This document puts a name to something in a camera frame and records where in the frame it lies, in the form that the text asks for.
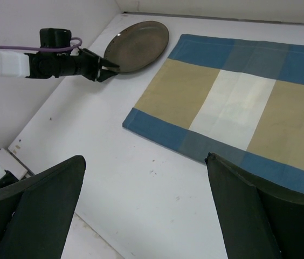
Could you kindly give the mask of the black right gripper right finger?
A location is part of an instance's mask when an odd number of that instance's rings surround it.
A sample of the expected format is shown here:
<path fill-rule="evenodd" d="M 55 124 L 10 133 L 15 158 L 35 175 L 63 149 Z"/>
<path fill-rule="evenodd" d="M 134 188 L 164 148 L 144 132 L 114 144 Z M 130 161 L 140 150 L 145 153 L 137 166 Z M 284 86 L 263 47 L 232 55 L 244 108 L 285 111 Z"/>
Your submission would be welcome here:
<path fill-rule="evenodd" d="M 205 159 L 228 258 L 304 258 L 304 194 Z"/>

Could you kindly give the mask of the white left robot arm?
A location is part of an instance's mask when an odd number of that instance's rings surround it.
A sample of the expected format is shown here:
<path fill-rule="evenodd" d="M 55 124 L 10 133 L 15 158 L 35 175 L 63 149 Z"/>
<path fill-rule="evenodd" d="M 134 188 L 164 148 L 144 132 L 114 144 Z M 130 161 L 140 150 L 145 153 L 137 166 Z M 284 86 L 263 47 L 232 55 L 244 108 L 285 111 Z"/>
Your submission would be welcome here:
<path fill-rule="evenodd" d="M 117 75 L 119 66 L 88 49 L 79 49 L 78 55 L 62 53 L 18 53 L 0 50 L 0 77 L 49 79 L 65 76 L 83 76 L 103 82 Z"/>

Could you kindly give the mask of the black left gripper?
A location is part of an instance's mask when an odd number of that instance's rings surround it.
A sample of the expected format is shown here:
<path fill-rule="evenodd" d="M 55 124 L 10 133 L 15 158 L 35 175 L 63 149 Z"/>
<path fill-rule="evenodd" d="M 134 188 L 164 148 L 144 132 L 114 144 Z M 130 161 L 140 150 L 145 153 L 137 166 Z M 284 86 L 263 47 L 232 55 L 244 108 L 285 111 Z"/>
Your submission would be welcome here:
<path fill-rule="evenodd" d="M 88 49 L 80 49 L 77 56 L 58 56 L 57 64 L 58 77 L 83 76 L 88 80 L 100 83 L 118 74 L 115 71 L 101 69 L 101 66 L 110 69 L 120 67 Z"/>

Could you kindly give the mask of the brown ceramic plate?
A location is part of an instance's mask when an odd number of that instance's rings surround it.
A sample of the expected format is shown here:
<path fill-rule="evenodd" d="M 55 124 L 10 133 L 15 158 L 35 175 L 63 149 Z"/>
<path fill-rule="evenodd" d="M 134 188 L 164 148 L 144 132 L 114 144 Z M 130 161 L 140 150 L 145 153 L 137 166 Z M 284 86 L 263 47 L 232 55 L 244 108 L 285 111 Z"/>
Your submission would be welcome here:
<path fill-rule="evenodd" d="M 108 44 L 104 59 L 118 65 L 110 70 L 133 73 L 153 63 L 169 43 L 168 28 L 157 21 L 144 21 L 125 28 Z"/>

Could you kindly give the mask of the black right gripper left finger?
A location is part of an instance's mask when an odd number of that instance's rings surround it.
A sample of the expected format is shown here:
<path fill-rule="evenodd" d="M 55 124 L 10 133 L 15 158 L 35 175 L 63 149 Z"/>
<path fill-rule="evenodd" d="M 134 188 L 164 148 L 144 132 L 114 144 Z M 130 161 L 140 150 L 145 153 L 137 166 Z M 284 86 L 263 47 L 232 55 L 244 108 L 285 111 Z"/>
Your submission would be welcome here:
<path fill-rule="evenodd" d="M 0 189 L 0 258 L 61 258 L 85 170 L 76 155 Z"/>

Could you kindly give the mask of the blue beige checked placemat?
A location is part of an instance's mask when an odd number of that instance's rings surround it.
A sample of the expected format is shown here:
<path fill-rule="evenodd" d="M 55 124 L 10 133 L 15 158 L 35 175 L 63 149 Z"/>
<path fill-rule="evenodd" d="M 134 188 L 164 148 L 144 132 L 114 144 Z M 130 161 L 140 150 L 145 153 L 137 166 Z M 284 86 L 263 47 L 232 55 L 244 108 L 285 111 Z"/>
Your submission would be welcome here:
<path fill-rule="evenodd" d="M 123 127 L 304 193 L 304 45 L 181 35 Z"/>

